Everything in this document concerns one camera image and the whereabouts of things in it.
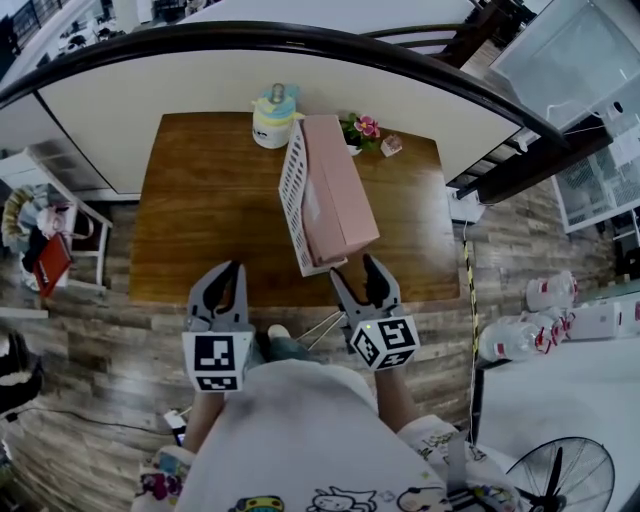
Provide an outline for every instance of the shoe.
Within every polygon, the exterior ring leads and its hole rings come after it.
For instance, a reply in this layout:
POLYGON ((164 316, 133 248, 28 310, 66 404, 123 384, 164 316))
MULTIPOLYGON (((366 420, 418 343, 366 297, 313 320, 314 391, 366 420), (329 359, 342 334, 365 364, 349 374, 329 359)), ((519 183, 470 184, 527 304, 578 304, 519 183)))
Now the shoe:
POLYGON ((269 341, 272 341, 275 338, 291 338, 291 335, 289 334, 289 331, 287 331, 287 328, 280 324, 275 324, 269 327, 267 336, 269 336, 269 341))

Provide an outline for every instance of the white basket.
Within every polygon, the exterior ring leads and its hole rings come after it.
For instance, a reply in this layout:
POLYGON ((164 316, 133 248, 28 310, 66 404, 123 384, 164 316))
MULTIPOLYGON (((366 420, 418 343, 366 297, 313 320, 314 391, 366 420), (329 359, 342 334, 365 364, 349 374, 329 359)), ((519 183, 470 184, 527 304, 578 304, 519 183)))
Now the white basket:
POLYGON ((302 224, 302 199, 306 183, 307 151, 300 121, 295 121, 287 147, 287 155, 282 166, 278 192, 302 277, 322 274, 328 272, 332 267, 339 267, 347 262, 347 258, 344 258, 332 265, 314 266, 302 224))

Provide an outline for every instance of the chair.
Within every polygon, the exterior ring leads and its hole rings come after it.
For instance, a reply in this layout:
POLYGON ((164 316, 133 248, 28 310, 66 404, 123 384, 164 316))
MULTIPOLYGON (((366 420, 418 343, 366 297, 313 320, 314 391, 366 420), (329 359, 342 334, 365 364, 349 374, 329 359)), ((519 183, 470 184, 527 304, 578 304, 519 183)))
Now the chair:
POLYGON ((78 286, 98 292, 106 290, 103 285, 104 260, 107 247, 107 236, 109 228, 113 227, 113 223, 88 206, 85 202, 78 199, 73 192, 65 187, 58 178, 56 178, 49 169, 46 168, 33 154, 26 148, 22 153, 0 160, 0 179, 4 181, 12 189, 23 187, 25 185, 43 185, 49 184, 68 201, 69 209, 65 213, 65 241, 71 256, 86 257, 96 259, 96 282, 87 283, 69 279, 68 271, 60 278, 57 286, 64 287, 67 285, 78 286), (74 240, 70 233, 76 227, 78 211, 89 217, 96 228, 94 229, 94 237, 98 238, 97 248, 91 250, 74 250, 74 240))

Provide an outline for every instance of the cartoon print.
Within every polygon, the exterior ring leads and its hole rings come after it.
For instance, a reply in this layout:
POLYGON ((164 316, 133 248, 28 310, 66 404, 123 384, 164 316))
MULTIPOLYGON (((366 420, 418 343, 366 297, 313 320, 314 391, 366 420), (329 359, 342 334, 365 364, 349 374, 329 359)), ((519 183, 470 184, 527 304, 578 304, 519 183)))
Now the cartoon print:
POLYGON ((497 510, 514 512, 516 510, 513 495, 500 487, 483 485, 473 489, 475 496, 497 510))
POLYGON ((168 496, 178 497, 181 492, 182 479, 179 476, 165 476, 164 473, 146 473, 140 476, 140 485, 139 490, 136 492, 136 497, 151 493, 156 500, 162 501, 168 496))
POLYGON ((331 492, 316 489, 318 493, 307 512, 374 512, 378 505, 373 501, 376 491, 354 492, 329 487, 331 492))
POLYGON ((284 502, 279 496, 256 496, 254 498, 242 498, 238 500, 234 508, 229 512, 283 512, 284 502))
POLYGON ((447 446, 451 438, 456 435, 457 432, 449 432, 448 434, 431 436, 428 441, 423 441, 427 446, 431 448, 438 448, 438 446, 447 446))
POLYGON ((429 455, 431 455, 433 453, 433 448, 430 448, 429 446, 426 446, 422 450, 417 450, 417 452, 418 452, 418 455, 420 455, 420 457, 422 457, 424 460, 429 462, 429 455))
POLYGON ((181 480, 186 480, 187 475, 189 474, 189 469, 191 469, 190 466, 187 466, 182 463, 178 463, 178 467, 176 469, 176 476, 181 480))
POLYGON ((475 446, 469 445, 468 448, 469 448, 469 451, 471 451, 471 456, 473 457, 473 460, 475 462, 482 462, 484 459, 487 458, 487 455, 481 450, 478 450, 475 446))
POLYGON ((396 500, 396 495, 391 491, 379 492, 377 496, 385 503, 391 503, 392 501, 396 500))
POLYGON ((158 467, 161 471, 173 475, 177 469, 177 462, 178 460, 172 455, 160 453, 159 461, 157 464, 154 464, 153 467, 158 467))
POLYGON ((409 487, 396 502, 402 512, 451 512, 453 508, 441 487, 409 487))

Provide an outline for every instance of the white plastic bottle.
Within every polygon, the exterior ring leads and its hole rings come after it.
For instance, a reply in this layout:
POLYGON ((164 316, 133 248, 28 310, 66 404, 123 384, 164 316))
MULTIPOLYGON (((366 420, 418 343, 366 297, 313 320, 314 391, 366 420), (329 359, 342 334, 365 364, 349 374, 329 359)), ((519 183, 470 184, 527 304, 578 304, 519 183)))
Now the white plastic bottle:
POLYGON ((540 346, 542 350, 548 352, 552 345, 557 345, 556 335, 559 334, 559 330, 554 328, 554 323, 551 318, 542 313, 522 313, 522 322, 529 322, 530 324, 535 325, 540 331, 540 336, 542 339, 540 340, 540 346))
POLYGON ((522 315, 501 316, 496 320, 496 323, 499 324, 515 324, 516 322, 522 322, 522 315))
POLYGON ((527 284, 527 306, 531 311, 559 307, 570 308, 578 285, 571 272, 564 270, 549 279, 532 279, 527 284))
POLYGON ((548 316, 553 320, 553 336, 556 343, 561 343, 567 339, 567 331, 569 330, 569 322, 567 310, 558 307, 545 309, 540 311, 540 315, 548 316))
POLYGON ((486 361, 522 361, 536 354, 543 344, 540 327, 528 322, 488 325, 480 335, 478 354, 486 361))

